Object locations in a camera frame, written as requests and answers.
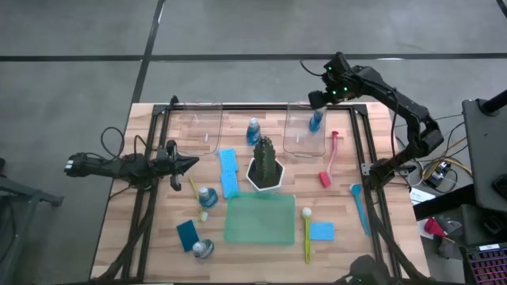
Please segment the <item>blue dish soap bottle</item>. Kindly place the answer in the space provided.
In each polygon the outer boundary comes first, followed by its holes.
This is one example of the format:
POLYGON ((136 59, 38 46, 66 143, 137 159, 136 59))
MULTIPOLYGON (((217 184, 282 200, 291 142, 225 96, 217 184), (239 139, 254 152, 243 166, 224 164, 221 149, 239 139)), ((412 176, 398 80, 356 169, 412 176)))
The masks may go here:
POLYGON ((309 130, 311 132, 317 132, 320 129, 323 117, 324 111, 320 109, 314 110, 313 115, 309 121, 309 130))
POLYGON ((211 208, 218 202, 218 195, 214 188, 200 187, 198 197, 202 208, 211 208))
POLYGON ((214 243, 210 239, 198 241, 192 247, 193 256, 197 259, 206 259, 212 254, 214 248, 214 243))
POLYGON ((256 117, 249 121, 246 130, 246 142, 249 146, 255 146, 261 137, 261 125, 256 117))

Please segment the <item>yellow-green round-head brush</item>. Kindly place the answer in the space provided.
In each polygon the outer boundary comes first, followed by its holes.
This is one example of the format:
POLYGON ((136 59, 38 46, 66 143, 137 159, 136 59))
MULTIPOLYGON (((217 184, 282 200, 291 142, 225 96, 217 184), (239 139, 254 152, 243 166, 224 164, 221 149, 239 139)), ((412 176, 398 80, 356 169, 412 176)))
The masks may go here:
POLYGON ((309 207, 302 209, 302 217, 304 221, 304 258, 305 263, 311 262, 311 240, 310 240, 310 223, 312 210, 309 207))

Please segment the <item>blue dish brush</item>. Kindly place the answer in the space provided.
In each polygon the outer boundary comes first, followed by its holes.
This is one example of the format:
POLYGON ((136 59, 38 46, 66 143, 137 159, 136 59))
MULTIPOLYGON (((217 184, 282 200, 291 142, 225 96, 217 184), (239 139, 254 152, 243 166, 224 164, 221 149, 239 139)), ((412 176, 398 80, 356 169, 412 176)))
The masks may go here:
POLYGON ((350 186, 350 191, 351 191, 351 193, 353 195, 353 198, 355 200, 356 208, 357 208, 357 211, 358 211, 358 214, 359 214, 359 217, 360 217, 360 222, 361 222, 361 225, 363 227, 364 233, 367 236, 370 236, 371 235, 371 231, 370 231, 370 227, 368 225, 368 218, 367 218, 367 215, 364 212, 364 208, 363 208, 363 205, 362 205, 361 199, 360 199, 361 185, 360 184, 352 184, 350 186))

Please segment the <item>dark blue sponge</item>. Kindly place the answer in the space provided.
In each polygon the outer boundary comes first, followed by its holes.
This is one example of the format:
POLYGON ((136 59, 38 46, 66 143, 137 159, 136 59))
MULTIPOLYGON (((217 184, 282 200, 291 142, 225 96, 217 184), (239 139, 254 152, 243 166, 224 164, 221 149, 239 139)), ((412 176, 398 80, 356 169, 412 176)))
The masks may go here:
POLYGON ((193 250, 193 245, 200 239, 196 231, 193 220, 188 220, 176 227, 178 237, 180 238, 185 253, 193 250))

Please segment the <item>grey crumpled cloth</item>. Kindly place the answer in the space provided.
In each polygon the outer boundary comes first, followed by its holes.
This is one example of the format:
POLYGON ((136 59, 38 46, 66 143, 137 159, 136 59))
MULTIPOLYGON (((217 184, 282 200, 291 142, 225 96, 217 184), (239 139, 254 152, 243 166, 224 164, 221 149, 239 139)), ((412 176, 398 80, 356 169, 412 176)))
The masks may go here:
POLYGON ((462 224, 454 220, 447 220, 443 223, 441 226, 443 233, 440 235, 440 245, 437 250, 440 257, 453 258, 461 228, 462 224))

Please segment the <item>black diagonal pole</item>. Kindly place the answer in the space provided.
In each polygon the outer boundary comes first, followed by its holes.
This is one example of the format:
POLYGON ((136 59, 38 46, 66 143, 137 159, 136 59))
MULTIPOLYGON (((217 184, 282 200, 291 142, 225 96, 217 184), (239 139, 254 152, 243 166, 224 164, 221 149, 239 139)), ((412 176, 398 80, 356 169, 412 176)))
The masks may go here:
POLYGON ((499 110, 507 105, 507 89, 499 93, 497 96, 488 101, 479 100, 478 106, 480 111, 487 116, 496 116, 499 110))

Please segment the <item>red dish brush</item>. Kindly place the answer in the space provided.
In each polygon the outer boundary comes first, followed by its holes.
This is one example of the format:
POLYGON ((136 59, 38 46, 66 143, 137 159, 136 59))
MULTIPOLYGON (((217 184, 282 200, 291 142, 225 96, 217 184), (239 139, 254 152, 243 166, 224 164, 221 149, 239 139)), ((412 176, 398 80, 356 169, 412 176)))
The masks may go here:
POLYGON ((328 188, 332 184, 331 180, 331 171, 333 168, 334 160, 337 153, 337 141, 338 141, 339 132, 332 131, 332 152, 330 156, 330 161, 326 167, 325 171, 321 171, 319 175, 319 180, 324 188, 328 188))

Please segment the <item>grey equipment cabinet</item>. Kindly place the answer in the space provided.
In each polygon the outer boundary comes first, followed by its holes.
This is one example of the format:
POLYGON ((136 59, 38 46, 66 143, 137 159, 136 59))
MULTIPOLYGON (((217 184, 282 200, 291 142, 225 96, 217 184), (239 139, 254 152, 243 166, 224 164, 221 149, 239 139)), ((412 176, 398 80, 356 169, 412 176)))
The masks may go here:
POLYGON ((507 212, 507 198, 493 187, 500 176, 507 175, 507 106, 494 116, 484 114, 477 100, 463 101, 462 108, 476 203, 507 212))

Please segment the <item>black aluminium table frame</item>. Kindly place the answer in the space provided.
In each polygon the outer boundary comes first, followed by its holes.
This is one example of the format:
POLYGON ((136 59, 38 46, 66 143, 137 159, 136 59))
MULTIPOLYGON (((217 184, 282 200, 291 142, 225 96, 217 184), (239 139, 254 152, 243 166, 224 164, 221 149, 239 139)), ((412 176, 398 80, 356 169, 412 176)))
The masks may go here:
POLYGON ((285 106, 282 103, 228 103, 224 106, 220 145, 235 149, 238 171, 244 173, 253 151, 244 134, 251 117, 257 117, 263 131, 273 140, 276 155, 285 168, 281 192, 293 195, 295 209, 309 207, 316 222, 332 222, 333 241, 311 244, 311 262, 304 258, 303 219, 295 217, 292 245, 232 244, 224 239, 227 204, 220 200, 208 220, 196 222, 200 237, 215 243, 212 255, 198 260, 183 250, 177 226, 197 217, 193 186, 219 187, 221 166, 216 156, 203 157, 182 180, 175 192, 168 180, 160 184, 148 242, 144 272, 139 272, 140 254, 134 252, 131 279, 135 283, 332 283, 343 276, 359 256, 382 257, 392 275, 404 276, 400 261, 385 241, 366 235, 350 191, 361 181, 361 165, 389 158, 396 150, 391 137, 391 116, 378 102, 359 102, 329 108, 326 129, 337 131, 338 152, 332 184, 322 187, 318 173, 328 157, 292 158, 283 151, 285 106))

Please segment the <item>white paper sheet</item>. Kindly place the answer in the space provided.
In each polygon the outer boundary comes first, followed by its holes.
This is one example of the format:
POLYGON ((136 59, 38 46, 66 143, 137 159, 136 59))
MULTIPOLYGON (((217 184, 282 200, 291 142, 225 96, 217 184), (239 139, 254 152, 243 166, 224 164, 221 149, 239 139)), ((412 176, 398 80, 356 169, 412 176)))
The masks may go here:
POLYGON ((411 190, 410 190, 410 200, 413 205, 417 205, 419 203, 423 203, 425 201, 432 200, 435 197, 436 197, 435 195, 433 195, 431 193, 424 192, 424 191, 419 190, 417 188, 411 188, 411 190))

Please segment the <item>green translucent plastic bin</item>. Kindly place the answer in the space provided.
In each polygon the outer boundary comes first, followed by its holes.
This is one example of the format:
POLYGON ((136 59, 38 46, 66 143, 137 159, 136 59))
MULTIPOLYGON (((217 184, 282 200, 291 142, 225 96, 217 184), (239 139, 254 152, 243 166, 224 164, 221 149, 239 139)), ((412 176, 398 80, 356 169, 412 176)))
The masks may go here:
POLYGON ((243 192, 229 199, 223 238, 234 244, 293 245, 295 197, 243 192))

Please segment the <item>backlit laptop keyboard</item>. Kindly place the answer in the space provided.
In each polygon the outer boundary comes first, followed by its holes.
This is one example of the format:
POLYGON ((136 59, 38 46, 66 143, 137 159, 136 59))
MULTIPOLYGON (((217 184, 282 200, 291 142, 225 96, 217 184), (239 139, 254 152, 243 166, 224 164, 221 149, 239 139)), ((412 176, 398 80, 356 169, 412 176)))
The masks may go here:
POLYGON ((466 283, 507 285, 507 242, 460 247, 466 283))

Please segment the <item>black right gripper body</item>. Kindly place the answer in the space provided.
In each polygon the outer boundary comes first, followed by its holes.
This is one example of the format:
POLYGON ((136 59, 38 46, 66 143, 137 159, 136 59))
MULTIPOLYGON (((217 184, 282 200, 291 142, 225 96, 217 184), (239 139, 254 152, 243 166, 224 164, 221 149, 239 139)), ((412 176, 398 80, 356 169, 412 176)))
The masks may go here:
POLYGON ((324 65, 322 81, 326 85, 325 97, 328 102, 343 102, 357 98, 358 81, 345 56, 337 52, 324 65))

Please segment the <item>green cactus plant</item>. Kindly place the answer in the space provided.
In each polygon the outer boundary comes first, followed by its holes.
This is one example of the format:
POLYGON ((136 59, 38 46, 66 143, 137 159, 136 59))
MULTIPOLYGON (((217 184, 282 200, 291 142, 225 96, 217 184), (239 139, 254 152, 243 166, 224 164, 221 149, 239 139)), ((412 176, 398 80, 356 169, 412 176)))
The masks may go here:
POLYGON ((262 136, 253 153, 256 164, 255 177, 257 185, 260 188, 273 186, 276 178, 276 151, 272 140, 267 136, 262 136))

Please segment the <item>yellow-green dish brush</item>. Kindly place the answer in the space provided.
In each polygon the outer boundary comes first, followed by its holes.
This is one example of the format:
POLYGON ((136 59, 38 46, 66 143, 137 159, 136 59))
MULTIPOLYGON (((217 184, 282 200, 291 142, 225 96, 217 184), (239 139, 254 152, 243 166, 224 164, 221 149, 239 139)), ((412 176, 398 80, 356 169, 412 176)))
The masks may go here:
MULTIPOLYGON (((193 179, 190 177, 189 178, 189 182, 192 186, 192 189, 193 189, 193 193, 196 197, 196 200, 198 201, 199 200, 199 192, 197 191, 197 188, 196 188, 196 185, 193 181, 193 179)), ((198 219, 201 221, 201 222, 206 222, 207 219, 208 219, 208 213, 206 212, 206 210, 200 205, 200 202, 198 201, 198 219)))

